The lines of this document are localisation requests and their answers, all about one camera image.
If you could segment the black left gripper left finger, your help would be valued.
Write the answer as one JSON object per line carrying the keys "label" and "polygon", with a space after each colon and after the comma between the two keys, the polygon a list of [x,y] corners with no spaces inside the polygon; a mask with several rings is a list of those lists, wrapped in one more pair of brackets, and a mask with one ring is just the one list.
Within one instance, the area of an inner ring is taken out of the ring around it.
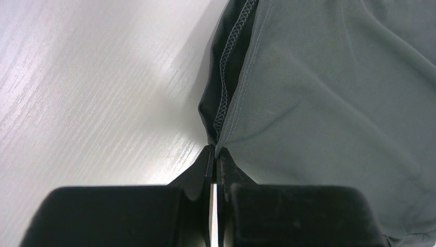
{"label": "black left gripper left finger", "polygon": [[168,185],[60,187],[21,246],[210,246],[214,147]]}

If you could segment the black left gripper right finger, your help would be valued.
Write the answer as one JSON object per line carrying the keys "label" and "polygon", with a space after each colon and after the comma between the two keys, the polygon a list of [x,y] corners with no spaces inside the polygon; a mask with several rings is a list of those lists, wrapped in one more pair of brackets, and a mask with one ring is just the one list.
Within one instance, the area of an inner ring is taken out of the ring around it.
{"label": "black left gripper right finger", "polygon": [[355,188],[257,184],[225,148],[216,178],[219,246],[387,246]]}

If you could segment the dark grey t-shirt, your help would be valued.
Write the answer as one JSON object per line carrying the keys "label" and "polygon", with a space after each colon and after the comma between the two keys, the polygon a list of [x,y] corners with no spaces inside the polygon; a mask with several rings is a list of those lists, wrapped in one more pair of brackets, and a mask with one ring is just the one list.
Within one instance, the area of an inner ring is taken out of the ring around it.
{"label": "dark grey t-shirt", "polygon": [[229,1],[198,110],[261,183],[341,185],[435,245],[435,1]]}

